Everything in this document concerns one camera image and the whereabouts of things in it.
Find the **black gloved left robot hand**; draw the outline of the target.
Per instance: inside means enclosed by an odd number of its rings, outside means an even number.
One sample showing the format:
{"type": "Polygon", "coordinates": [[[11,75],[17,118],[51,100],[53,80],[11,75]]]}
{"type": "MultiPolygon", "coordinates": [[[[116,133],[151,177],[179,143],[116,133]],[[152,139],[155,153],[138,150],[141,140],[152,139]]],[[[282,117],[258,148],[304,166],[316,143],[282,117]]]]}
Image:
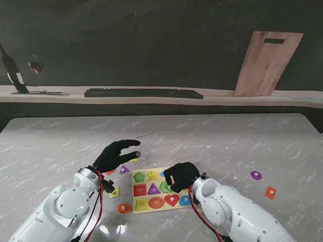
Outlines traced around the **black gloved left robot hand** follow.
{"type": "Polygon", "coordinates": [[[100,173],[112,171],[128,161],[140,157],[141,153],[139,151],[121,155],[123,149],[139,146],[140,144],[141,142],[138,140],[120,140],[111,143],[104,148],[95,160],[92,165],[93,169],[98,170],[100,173]]]}

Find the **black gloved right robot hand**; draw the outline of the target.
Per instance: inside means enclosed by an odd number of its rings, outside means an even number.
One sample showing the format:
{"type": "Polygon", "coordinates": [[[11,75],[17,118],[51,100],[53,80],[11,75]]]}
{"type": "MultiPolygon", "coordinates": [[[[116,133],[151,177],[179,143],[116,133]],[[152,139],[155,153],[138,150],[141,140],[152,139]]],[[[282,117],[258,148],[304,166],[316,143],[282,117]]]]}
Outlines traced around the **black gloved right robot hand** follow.
{"type": "Polygon", "coordinates": [[[197,167],[191,162],[177,163],[164,171],[166,183],[171,190],[179,193],[190,188],[200,173],[197,167]]]}

